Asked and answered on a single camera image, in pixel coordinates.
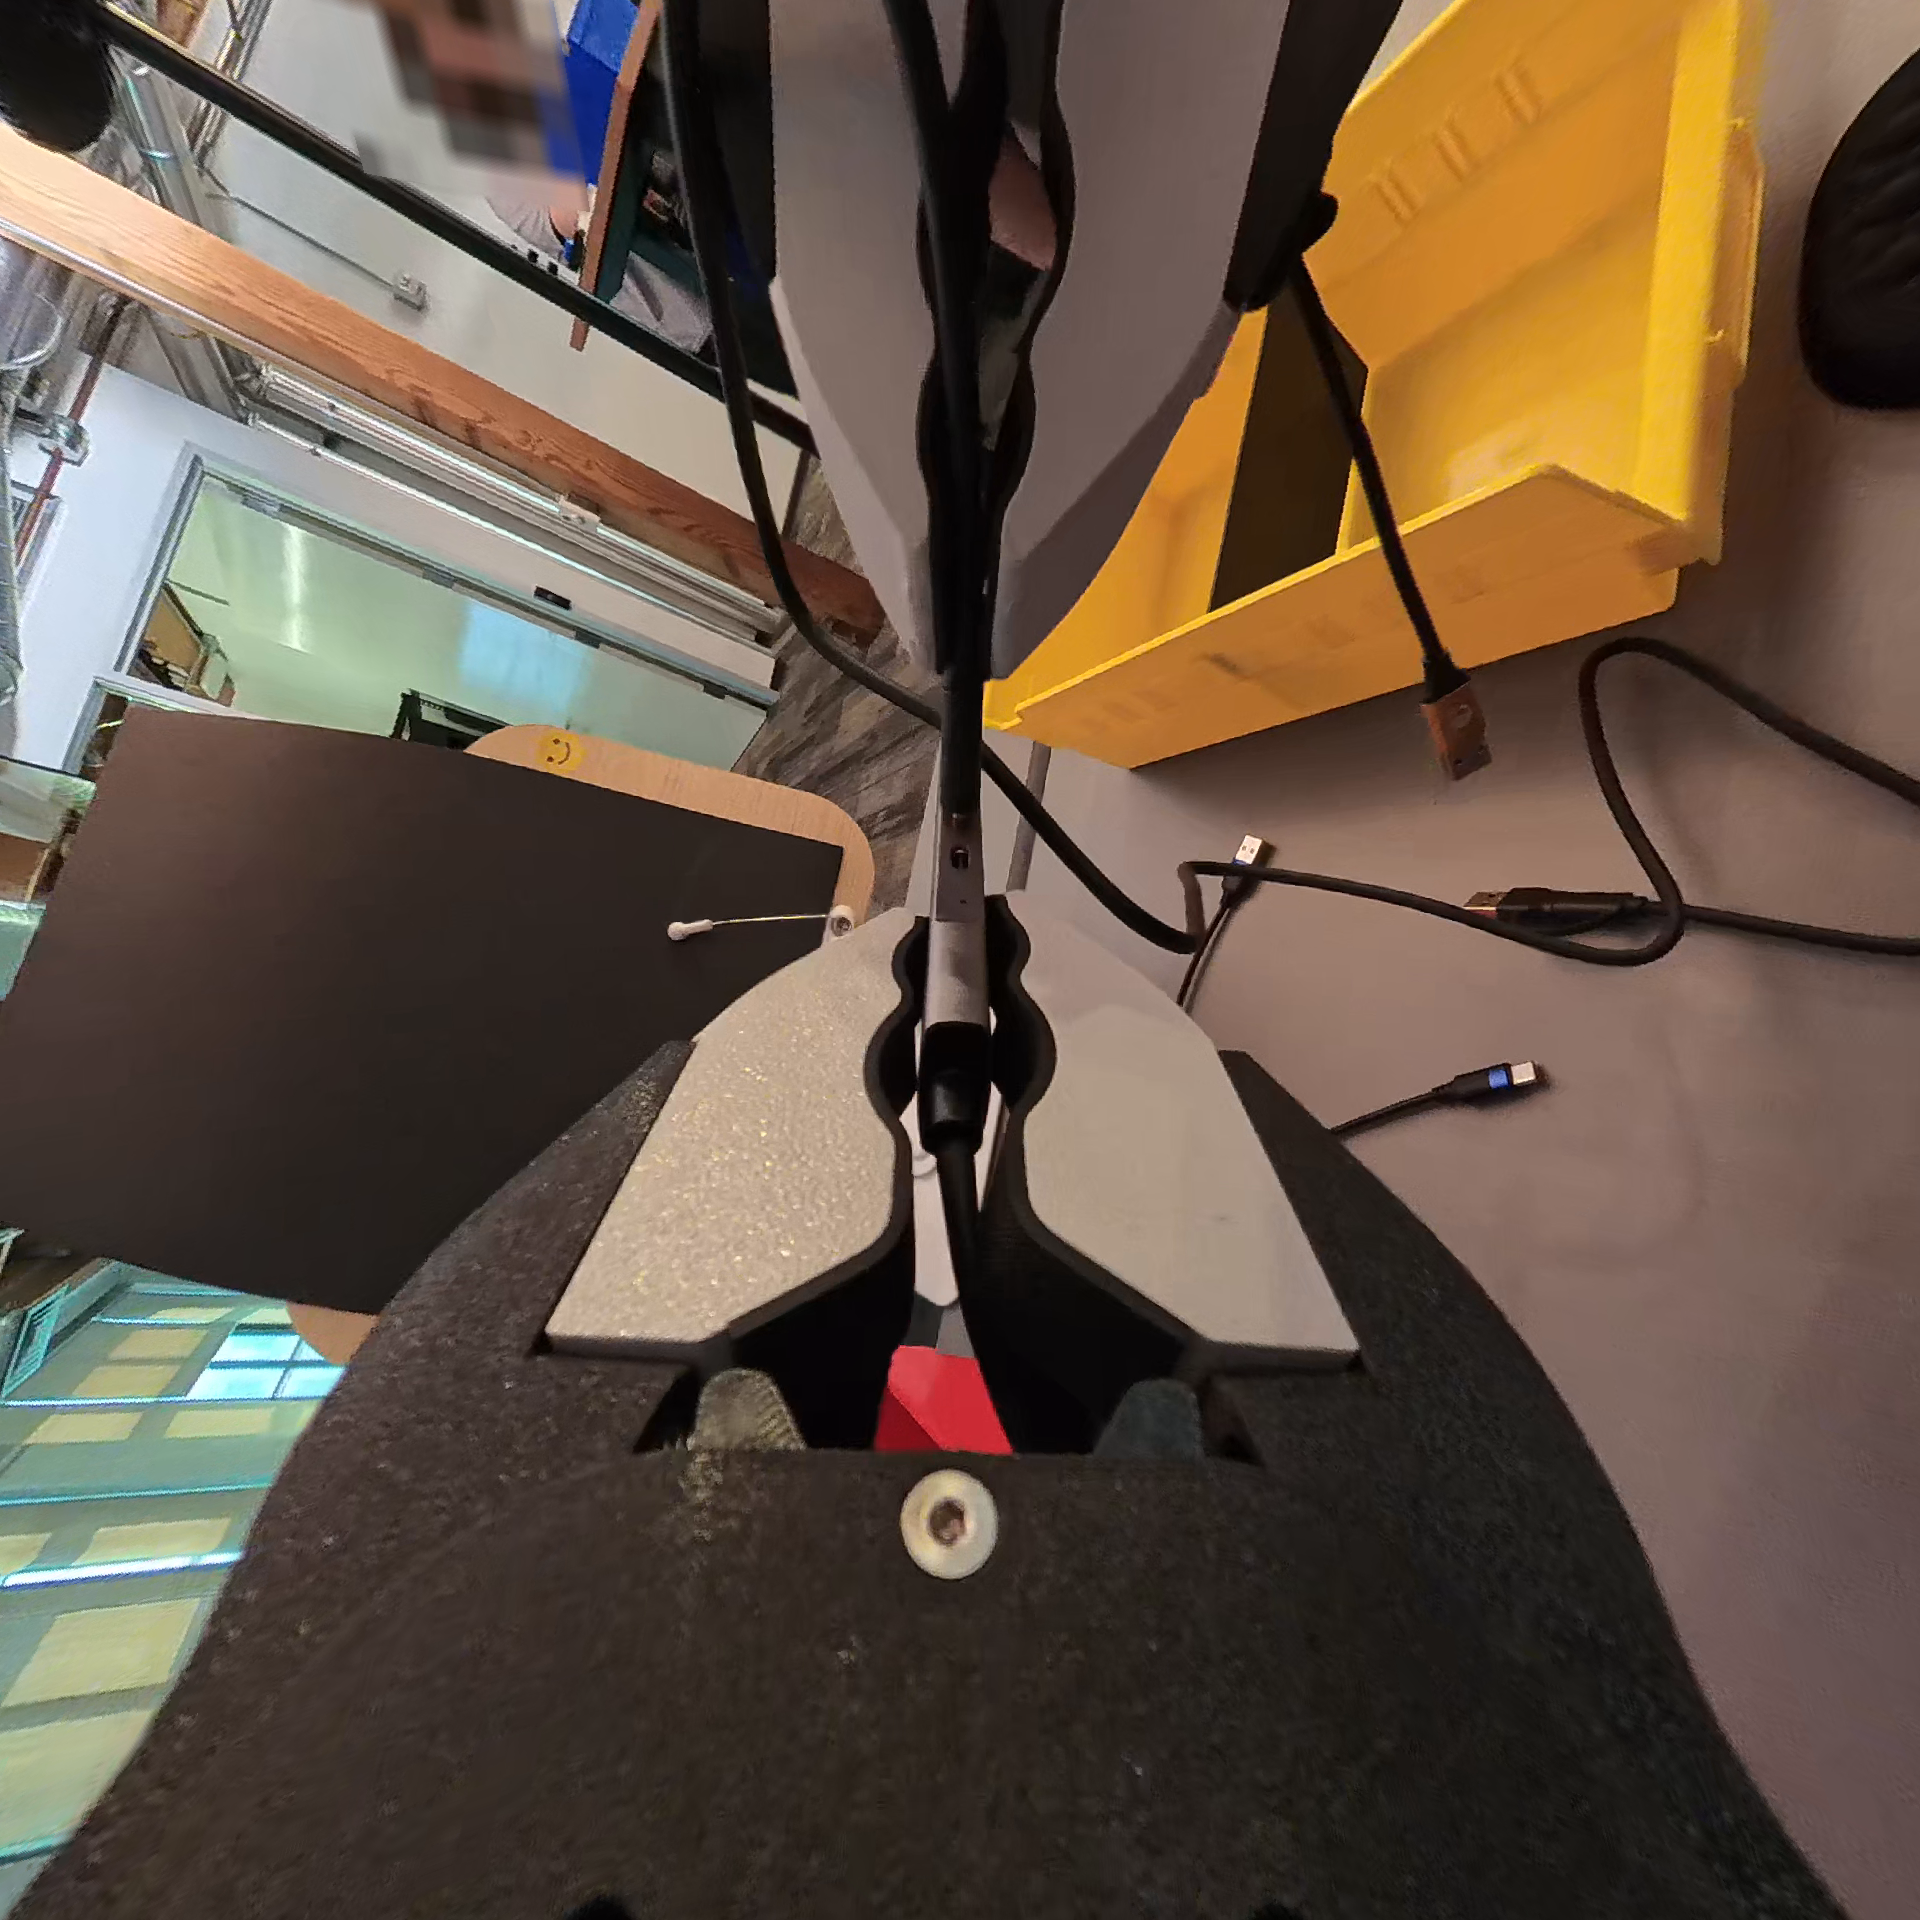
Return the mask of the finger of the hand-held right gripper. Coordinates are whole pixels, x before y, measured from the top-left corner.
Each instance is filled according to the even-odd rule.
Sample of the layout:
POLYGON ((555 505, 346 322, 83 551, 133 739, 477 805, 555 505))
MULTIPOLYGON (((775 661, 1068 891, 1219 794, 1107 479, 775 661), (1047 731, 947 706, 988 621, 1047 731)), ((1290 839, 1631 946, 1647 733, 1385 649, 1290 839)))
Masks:
POLYGON ((922 164, 881 2, 773 2, 773 306, 823 476, 901 644, 936 666, 922 164))
POLYGON ((1060 6, 1042 102, 1073 207, 1000 530, 997 681, 1093 586, 1226 351, 1224 282, 1287 19, 1285 2, 1060 6))

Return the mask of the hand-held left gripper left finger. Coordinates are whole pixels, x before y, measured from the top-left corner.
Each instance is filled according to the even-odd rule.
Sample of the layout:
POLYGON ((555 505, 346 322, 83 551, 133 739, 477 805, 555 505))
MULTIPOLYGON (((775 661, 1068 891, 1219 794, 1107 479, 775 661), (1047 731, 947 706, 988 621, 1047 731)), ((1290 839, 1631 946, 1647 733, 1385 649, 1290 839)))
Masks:
POLYGON ((923 923, 889 910, 709 1022, 544 1337, 775 1381, 815 1450, 869 1450, 915 1301, 923 923))

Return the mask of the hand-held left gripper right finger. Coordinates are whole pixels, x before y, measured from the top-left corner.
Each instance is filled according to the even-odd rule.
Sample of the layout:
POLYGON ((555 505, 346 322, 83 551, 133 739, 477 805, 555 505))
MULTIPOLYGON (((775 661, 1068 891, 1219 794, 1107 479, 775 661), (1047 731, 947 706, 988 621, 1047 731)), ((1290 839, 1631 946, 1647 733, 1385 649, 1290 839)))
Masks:
POLYGON ((1018 1453, 1088 1453, 1172 1381, 1333 1374, 1359 1337, 1227 1065, 1079 925, 988 900, 1002 1127, 977 1363, 1018 1453))

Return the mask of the grey usb hub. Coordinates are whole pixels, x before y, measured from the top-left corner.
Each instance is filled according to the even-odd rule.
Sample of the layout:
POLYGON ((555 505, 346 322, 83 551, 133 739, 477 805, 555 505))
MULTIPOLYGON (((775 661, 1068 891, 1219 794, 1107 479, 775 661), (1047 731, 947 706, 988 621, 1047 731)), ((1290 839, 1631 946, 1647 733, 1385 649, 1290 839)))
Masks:
POLYGON ((930 879, 929 951, 922 995, 927 1031, 963 1029, 981 1041, 992 1033, 988 873, 981 820, 954 812, 939 790, 929 803, 930 879))

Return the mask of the thick black cable brown plug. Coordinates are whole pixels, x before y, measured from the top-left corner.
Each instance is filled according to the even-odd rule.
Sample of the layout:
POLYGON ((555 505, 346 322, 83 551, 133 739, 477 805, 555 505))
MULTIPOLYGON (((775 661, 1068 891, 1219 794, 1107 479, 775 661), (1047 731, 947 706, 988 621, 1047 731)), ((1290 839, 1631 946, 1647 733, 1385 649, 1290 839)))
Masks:
POLYGON ((1687 675, 1705 691, 1719 694, 1724 702, 1743 709, 1759 721, 1767 731, 1788 739, 1795 747, 1826 762, 1842 773, 1858 777, 1892 798, 1915 805, 1915 780, 1885 765, 1871 754, 1849 747, 1831 733, 1825 733, 1799 716, 1762 697, 1747 683, 1721 673, 1705 659, 1692 654, 1667 639, 1628 635, 1608 639, 1581 663, 1575 683, 1575 709, 1586 741, 1588 764, 1600 788, 1600 795, 1618 828, 1631 852, 1640 862, 1648 885, 1650 899, 1640 899, 1643 922, 1650 923, 1650 937, 1643 946, 1596 946, 1571 937, 1564 930, 1552 930, 1546 923, 1523 923, 1499 915, 1485 915, 1469 905, 1436 900, 1428 897, 1405 893, 1392 887, 1372 885, 1365 879, 1346 879, 1321 873, 1287 871, 1279 866, 1249 866, 1239 862, 1199 860, 1180 866, 1185 885, 1187 925, 1176 927, 1157 919, 1130 899, 1093 860, 1082 851, 1065 828, 1047 812, 1044 803, 994 754, 984 741, 984 678, 979 675, 965 676, 965 691, 959 709, 948 702, 927 700, 920 692, 901 687, 881 673, 867 668, 859 654, 851 652, 839 639, 833 639, 818 626, 810 611, 792 563, 785 556, 785 545, 773 517, 773 503, 763 479, 762 452, 757 441, 757 422, 753 417, 753 385, 746 373, 743 345, 736 326, 736 299, 729 282, 728 260, 728 213, 729 188, 721 161, 717 130, 713 110, 707 101, 700 49, 700 9, 698 4, 664 4, 664 44, 665 44, 665 90, 669 102, 669 119, 679 142, 679 166, 688 193, 688 223, 695 244, 695 255, 701 268, 707 297, 712 305, 712 339, 715 351, 715 378, 728 406, 729 431, 735 441, 736 467, 743 487, 753 503, 754 530, 765 567, 773 573, 783 607, 789 613, 799 635, 808 647, 848 681, 865 691, 881 694, 888 705, 922 722, 943 741, 943 762, 956 762, 963 777, 963 801, 979 803, 984 782, 992 782, 1025 826, 1031 826, 1042 845, 1053 852, 1075 875, 1082 887, 1124 927, 1153 942, 1169 953, 1201 953, 1209 945, 1209 922, 1199 893, 1203 878, 1219 878, 1226 885, 1236 885, 1243 891, 1258 885, 1280 885, 1287 890, 1312 891, 1323 897, 1341 897, 1370 905, 1385 905, 1420 915, 1428 922, 1458 925, 1504 945, 1516 945, 1532 953, 1564 957, 1586 967, 1600 970, 1641 970, 1667 957, 1692 927, 1713 927, 1737 933, 1745 937, 1775 939, 1783 945, 1831 948, 1842 953, 1868 953, 1876 957, 1912 959, 1919 956, 1915 939, 1897 939, 1889 934, 1861 933, 1851 927, 1817 927, 1810 923, 1767 919, 1743 915, 1729 908, 1687 902, 1681 897, 1679 883, 1665 865, 1661 852, 1653 845, 1632 810, 1626 786, 1621 782, 1615 753, 1608 742, 1603 718, 1599 675, 1600 668, 1618 655, 1643 655, 1661 666, 1672 666, 1687 675))

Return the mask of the black bin divider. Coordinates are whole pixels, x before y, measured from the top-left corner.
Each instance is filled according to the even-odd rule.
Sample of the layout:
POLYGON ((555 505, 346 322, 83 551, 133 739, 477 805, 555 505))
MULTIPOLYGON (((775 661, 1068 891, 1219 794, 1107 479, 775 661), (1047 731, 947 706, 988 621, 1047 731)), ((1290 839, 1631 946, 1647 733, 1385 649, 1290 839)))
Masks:
POLYGON ((1353 449, 1312 343, 1301 284, 1265 310, 1209 611, 1337 551, 1353 449))

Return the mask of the red plastic bin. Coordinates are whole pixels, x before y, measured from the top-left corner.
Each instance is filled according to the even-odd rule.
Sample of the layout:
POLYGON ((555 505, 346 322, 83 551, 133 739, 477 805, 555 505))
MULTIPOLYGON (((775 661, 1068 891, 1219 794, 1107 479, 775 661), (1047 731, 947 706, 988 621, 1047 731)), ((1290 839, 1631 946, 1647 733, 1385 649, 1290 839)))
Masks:
POLYGON ((881 1397, 879 1453, 1009 1455, 1013 1445, 977 1358, 904 1343, 881 1397))

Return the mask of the yellow plastic bin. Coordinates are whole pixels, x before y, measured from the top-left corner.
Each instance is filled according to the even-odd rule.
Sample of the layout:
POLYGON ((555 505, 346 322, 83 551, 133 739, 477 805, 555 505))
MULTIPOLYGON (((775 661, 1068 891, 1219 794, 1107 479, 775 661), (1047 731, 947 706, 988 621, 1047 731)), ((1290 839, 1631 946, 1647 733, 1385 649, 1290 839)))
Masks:
MULTIPOLYGON (((1452 4, 1337 134, 1307 265, 1464 668, 1657 615, 1721 553, 1765 36, 1765 4, 1452 4)), ((1239 322, 1107 567, 991 687, 1002 742, 1138 769, 1423 687, 1353 474, 1331 559, 1209 611, 1261 337, 1239 322)))

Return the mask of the black sheet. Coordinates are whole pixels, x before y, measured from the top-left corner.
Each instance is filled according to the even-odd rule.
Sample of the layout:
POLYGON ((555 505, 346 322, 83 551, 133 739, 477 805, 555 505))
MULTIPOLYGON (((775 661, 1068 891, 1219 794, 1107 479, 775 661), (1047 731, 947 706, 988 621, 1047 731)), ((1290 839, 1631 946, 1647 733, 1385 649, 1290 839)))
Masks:
POLYGON ((815 953, 842 866, 449 747, 140 710, 4 995, 4 1228, 380 1313, 661 1045, 815 953))

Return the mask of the white stand with black board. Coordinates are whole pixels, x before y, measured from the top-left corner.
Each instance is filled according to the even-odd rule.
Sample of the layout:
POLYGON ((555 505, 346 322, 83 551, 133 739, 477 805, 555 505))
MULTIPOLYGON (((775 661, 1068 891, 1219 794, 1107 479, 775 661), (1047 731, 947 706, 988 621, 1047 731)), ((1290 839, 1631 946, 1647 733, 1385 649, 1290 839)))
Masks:
MULTIPOLYGON (((471 759, 511 764, 530 773, 541 773, 530 764, 530 747, 537 733, 547 730, 561 726, 503 726, 483 737, 465 753, 471 759)), ((568 780, 604 786, 629 798, 656 801, 677 810, 701 812, 721 820, 789 831, 793 837, 839 847, 844 866, 835 885, 835 900, 847 905, 857 922, 867 919, 871 913, 874 847, 869 835, 857 828, 844 806, 793 786, 762 782, 685 759, 673 759, 581 731, 578 737, 588 739, 588 765, 584 769, 584 777, 568 780)), ((937 1203, 939 1196, 932 1187, 932 1159, 922 1147, 916 1106, 912 1099, 904 1110, 904 1127, 909 1140, 909 1167, 916 1179, 916 1204, 922 1198, 937 1203)), ((932 1254, 943 1253, 945 1242, 936 1231, 937 1228, 939 1219, 936 1210, 932 1229, 920 1228, 920 1290, 939 1278, 936 1274, 937 1261, 932 1261, 932 1254)), ((292 1303, 289 1315, 292 1331, 325 1361, 339 1364, 347 1364, 352 1361, 376 1325, 373 1315, 337 1313, 301 1303, 292 1303)), ((956 1301, 930 1303, 927 1292, 916 1292, 915 1329, 920 1329, 920 1333, 909 1334, 915 1342, 930 1343, 943 1354, 971 1356, 968 1329, 956 1301)))

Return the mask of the wooden post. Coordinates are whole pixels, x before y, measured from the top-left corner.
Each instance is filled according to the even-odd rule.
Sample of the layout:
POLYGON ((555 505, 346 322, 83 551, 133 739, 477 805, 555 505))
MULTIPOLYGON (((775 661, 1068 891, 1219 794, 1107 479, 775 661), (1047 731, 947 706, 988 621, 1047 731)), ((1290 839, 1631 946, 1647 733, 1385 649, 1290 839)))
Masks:
POLYGON ((4 238, 258 362, 368 399, 608 529, 773 607, 749 518, 250 255, 217 233, 2 130, 4 238))

